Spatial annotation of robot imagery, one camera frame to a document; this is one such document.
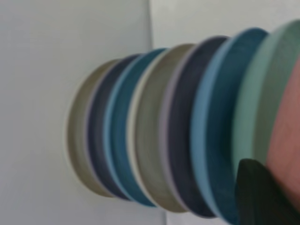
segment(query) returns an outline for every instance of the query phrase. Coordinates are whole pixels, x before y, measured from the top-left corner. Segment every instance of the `plate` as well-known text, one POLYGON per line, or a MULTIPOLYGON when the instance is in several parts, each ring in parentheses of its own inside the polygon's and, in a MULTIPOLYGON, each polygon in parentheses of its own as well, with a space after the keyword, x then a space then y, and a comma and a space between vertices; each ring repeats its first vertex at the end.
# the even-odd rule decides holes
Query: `plate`
POLYGON ((231 154, 233 110, 245 71, 267 32, 248 29, 227 40, 210 61, 195 96, 191 161, 199 189, 212 212, 237 224, 231 154))
POLYGON ((285 88, 273 128, 267 167, 300 212, 300 59, 285 88))
POLYGON ((241 160, 236 194, 240 225, 300 224, 300 214, 270 172, 256 160, 241 160))
POLYGON ((159 151, 166 180, 186 210, 205 218, 214 215, 194 179, 190 160, 190 119, 198 83, 210 59, 226 39, 212 37, 186 54, 168 82, 159 116, 159 151))
POLYGON ((119 61, 96 83, 87 106, 84 122, 85 149, 87 150, 88 159, 93 166, 97 178, 113 196, 124 200, 128 200, 128 198, 114 182, 108 168, 104 155, 102 132, 104 113, 113 86, 124 69, 137 57, 138 55, 132 55, 119 61))
POLYGON ((112 197, 112 195, 95 177, 89 160, 84 153, 83 121, 84 111, 95 83, 116 62, 117 60, 113 60, 101 65, 83 82, 74 98, 67 122, 68 154, 76 175, 88 189, 105 197, 112 197))
POLYGON ((242 83, 233 123, 235 174, 243 158, 266 163, 273 125, 288 78, 300 53, 300 20, 263 42, 242 83))
POLYGON ((135 89, 127 124, 127 150, 140 187, 157 206, 185 210, 165 180, 158 148, 158 118, 162 96, 175 67, 193 45, 180 45, 162 53, 144 72, 135 89))
POLYGON ((135 86, 147 66, 165 49, 157 49, 135 59, 122 72, 110 94, 104 117, 105 158, 112 178, 131 200, 154 206, 135 181, 126 150, 126 119, 135 86))

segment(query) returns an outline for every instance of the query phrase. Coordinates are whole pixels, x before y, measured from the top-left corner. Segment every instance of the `light blue bowl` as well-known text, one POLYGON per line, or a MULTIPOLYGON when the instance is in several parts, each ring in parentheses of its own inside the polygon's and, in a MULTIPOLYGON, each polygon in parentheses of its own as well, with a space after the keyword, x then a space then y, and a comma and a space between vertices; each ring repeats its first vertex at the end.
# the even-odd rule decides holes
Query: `light blue bowl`
POLYGON ((211 210, 238 224, 231 161, 232 120, 240 83, 267 32, 248 29, 227 40, 199 84, 191 120, 191 161, 197 185, 211 210))
POLYGON ((134 60, 117 80, 108 100, 103 127, 104 151, 115 183, 131 200, 145 206, 154 204, 135 181, 126 149, 126 120, 136 84, 147 66, 165 49, 157 49, 134 60))

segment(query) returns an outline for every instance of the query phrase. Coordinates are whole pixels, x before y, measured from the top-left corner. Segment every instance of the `ceramic plate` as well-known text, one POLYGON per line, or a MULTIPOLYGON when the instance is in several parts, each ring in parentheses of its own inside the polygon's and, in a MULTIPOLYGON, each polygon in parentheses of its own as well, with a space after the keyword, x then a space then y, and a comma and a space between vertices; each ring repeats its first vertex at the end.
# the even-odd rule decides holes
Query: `ceramic plate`
POLYGON ((84 153, 83 121, 88 99, 97 80, 101 79, 103 74, 116 62, 116 60, 113 60, 103 64, 84 81, 73 101, 67 124, 68 153, 74 171, 86 187, 106 197, 112 197, 112 195, 95 177, 89 160, 84 153))
POLYGON ((231 163, 231 122, 246 68, 267 33, 246 30, 227 40, 210 61, 199 84, 191 124, 191 159, 204 199, 215 215, 237 224, 231 163))
POLYGON ((154 206, 137 185, 127 157, 126 119, 134 88, 147 66, 164 49, 135 59, 120 75, 109 97, 104 121, 104 150, 112 178, 126 196, 140 204, 154 206))
POLYGON ((267 167, 300 211, 300 59, 285 88, 274 125, 267 167))
POLYGON ((253 158, 265 164, 273 125, 286 83, 300 53, 300 20, 270 34, 249 66, 233 123, 233 162, 253 158))
POLYGON ((211 218, 194 179, 190 162, 189 128, 198 83, 226 37, 213 37, 193 47, 181 60, 164 93, 159 117, 159 151, 167 182, 177 201, 194 214, 211 218))
POLYGON ((239 225, 297 225, 300 214, 270 172, 253 159, 241 160, 237 176, 239 225))
POLYGON ((106 104, 111 94, 111 90, 124 69, 137 57, 137 55, 129 56, 112 68, 110 68, 100 79, 92 92, 90 102, 87 107, 85 117, 85 139, 88 159, 93 165, 93 169, 97 178, 102 184, 116 197, 127 200, 128 198, 119 189, 114 182, 108 164, 104 156, 102 129, 104 123, 104 113, 106 104))
POLYGON ((180 45, 161 54, 141 77, 131 102, 127 150, 135 177, 157 206, 183 212, 165 180, 158 149, 158 118, 167 82, 193 45, 180 45))

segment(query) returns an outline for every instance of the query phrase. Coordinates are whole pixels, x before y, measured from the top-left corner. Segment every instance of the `ceramic bowl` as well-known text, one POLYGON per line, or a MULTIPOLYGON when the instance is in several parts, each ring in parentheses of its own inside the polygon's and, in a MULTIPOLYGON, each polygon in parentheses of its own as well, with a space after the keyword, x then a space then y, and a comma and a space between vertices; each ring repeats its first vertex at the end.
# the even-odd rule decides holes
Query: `ceramic bowl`
POLYGON ((144 72, 130 104, 127 150, 136 180, 157 206, 184 212, 168 186, 158 148, 158 118, 167 82, 193 45, 180 45, 162 53, 144 72))
POLYGON ((186 54, 167 84, 159 116, 159 151, 167 182, 186 210, 204 218, 214 215, 194 179, 190 161, 190 119, 198 83, 226 39, 212 37, 186 54))
POLYGON ((134 88, 147 66, 165 49, 136 58, 120 75, 108 99, 104 117, 105 158, 112 178, 125 195, 142 205, 154 206, 135 181, 126 150, 126 119, 134 88))
POLYGON ((300 20, 271 33, 255 54, 239 92, 233 121, 235 174, 243 158, 266 163, 279 104, 300 53, 300 20))
POLYGON ((86 187, 106 197, 112 197, 112 195, 96 178, 92 166, 84 153, 83 121, 88 99, 97 80, 101 79, 105 72, 116 62, 117 60, 113 60, 103 64, 83 82, 74 98, 67 123, 68 154, 75 173, 86 187))
POLYGON ((240 83, 267 32, 248 29, 215 53, 199 83, 191 120, 191 161, 212 212, 236 225, 235 181, 231 163, 232 120, 240 83))
POLYGON ((104 113, 113 86, 124 69, 137 57, 138 55, 133 55, 119 61, 106 71, 102 79, 96 83, 87 106, 84 121, 85 149, 97 178, 112 195, 124 200, 128 200, 128 198, 114 182, 108 168, 108 162, 104 155, 102 132, 104 113))

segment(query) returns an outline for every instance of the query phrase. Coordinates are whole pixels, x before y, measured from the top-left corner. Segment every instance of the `white backdrop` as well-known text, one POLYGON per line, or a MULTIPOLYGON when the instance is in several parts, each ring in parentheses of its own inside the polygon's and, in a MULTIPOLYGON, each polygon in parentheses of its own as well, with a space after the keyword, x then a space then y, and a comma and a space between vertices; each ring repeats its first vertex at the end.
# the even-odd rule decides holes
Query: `white backdrop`
MULTIPOLYGON (((299 0, 150 0, 153 47, 198 43, 249 27, 273 30, 300 18, 299 0)), ((186 214, 167 214, 167 225, 223 225, 186 214)))
POLYGON ((147 0, 0 1, 3 225, 162 225, 163 213, 99 197, 68 171, 63 126, 81 81, 150 49, 147 0))

